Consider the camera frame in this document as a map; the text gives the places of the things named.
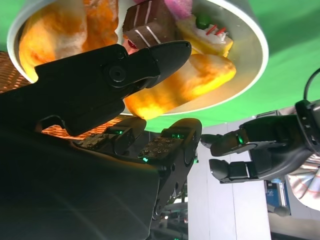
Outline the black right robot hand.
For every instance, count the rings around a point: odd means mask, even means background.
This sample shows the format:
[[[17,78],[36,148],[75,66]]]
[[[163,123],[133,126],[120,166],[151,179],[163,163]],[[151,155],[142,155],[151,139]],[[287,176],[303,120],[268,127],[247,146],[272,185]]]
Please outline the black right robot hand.
[[[36,67],[38,81],[0,95],[0,237],[3,240],[148,240],[194,163],[202,124],[184,118],[124,152],[146,121],[131,117],[73,142],[117,117],[124,98],[162,82],[191,55],[174,41],[128,54],[119,44]]]

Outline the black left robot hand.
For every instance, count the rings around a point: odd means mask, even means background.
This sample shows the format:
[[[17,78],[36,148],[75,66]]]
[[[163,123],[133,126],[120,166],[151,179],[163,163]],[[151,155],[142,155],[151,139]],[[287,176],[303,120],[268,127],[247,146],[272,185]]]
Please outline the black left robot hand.
[[[203,134],[211,174],[222,184],[273,180],[297,170],[312,155],[296,115],[247,121],[235,131]]]

